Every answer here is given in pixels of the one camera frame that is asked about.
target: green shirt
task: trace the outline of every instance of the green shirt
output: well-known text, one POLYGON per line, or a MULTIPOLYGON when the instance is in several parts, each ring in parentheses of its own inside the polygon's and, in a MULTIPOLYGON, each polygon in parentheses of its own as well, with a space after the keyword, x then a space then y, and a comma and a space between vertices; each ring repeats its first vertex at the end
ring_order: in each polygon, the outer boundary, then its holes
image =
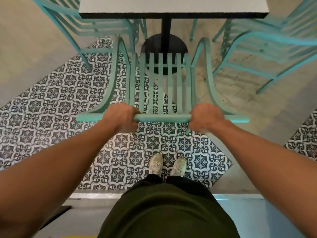
POLYGON ((240 237, 223 208, 170 184, 124 194, 105 219, 98 238, 240 237))

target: tabletop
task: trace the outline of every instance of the tabletop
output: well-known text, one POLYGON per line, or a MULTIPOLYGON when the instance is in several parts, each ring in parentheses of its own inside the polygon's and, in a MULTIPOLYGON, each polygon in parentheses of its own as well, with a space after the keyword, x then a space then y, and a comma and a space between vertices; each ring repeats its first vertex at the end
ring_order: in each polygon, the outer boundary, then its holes
POLYGON ((82 18, 264 18, 266 0, 81 0, 82 18))

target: shoe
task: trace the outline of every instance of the shoe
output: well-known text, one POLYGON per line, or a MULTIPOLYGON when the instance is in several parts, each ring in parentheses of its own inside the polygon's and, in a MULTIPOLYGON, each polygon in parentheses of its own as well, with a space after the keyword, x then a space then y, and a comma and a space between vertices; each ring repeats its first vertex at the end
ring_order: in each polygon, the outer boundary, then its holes
POLYGON ((184 158, 178 158, 172 167, 170 176, 183 177, 186 171, 186 166, 187 166, 186 160, 184 158))
POLYGON ((152 156, 149 162, 149 174, 160 176, 163 168, 163 156, 161 153, 152 156))

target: round black table base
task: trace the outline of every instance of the round black table base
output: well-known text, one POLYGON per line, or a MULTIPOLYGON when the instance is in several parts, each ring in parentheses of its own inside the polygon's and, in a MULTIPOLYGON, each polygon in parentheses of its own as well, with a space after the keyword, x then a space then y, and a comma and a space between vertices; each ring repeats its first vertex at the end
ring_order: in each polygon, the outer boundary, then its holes
MULTIPOLYGON (((141 53, 145 53, 146 55, 146 62, 149 63, 150 61, 150 53, 154 53, 154 63, 159 63, 159 53, 161 51, 161 34, 155 34, 151 37, 149 37, 141 48, 141 53)), ((181 40, 179 37, 170 34, 170 44, 169 44, 169 53, 172 53, 173 57, 173 63, 175 63, 175 56, 176 53, 180 53, 182 56, 182 63, 184 54, 188 52, 188 49, 186 47, 186 44, 181 40)), ((173 68, 173 73, 177 72, 177 68, 173 68)), ((159 73, 159 68, 154 67, 154 73, 159 73)), ((167 68, 163 68, 163 75, 167 75, 167 68)))

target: black and white tile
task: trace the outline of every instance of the black and white tile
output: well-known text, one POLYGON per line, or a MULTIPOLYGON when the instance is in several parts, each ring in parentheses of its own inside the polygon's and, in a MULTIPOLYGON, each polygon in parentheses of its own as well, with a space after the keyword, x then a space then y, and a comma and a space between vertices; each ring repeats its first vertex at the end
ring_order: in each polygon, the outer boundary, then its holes
MULTIPOLYGON (((93 47, 111 47, 111 38, 100 39, 93 47)), ((76 115, 95 107, 103 98, 110 77, 111 54, 88 55, 89 73, 75 56, 24 93, 0 108, 0 170, 41 149, 74 136, 94 125, 77 122, 76 115)), ((120 57, 112 103, 123 102, 125 64, 120 57)), ((145 109, 148 93, 145 92, 145 109)), ((136 107, 139 92, 135 93, 136 107)), ((167 97, 164 97, 164 111, 167 97)), ((185 176, 211 187, 232 162, 208 139, 190 132, 185 123, 140 123, 137 132, 113 137, 95 158, 79 189, 127 189, 148 174, 151 156, 161 152, 163 176, 178 157, 187 159, 185 176)))
POLYGON ((317 161, 317 109, 287 141, 285 147, 317 161))

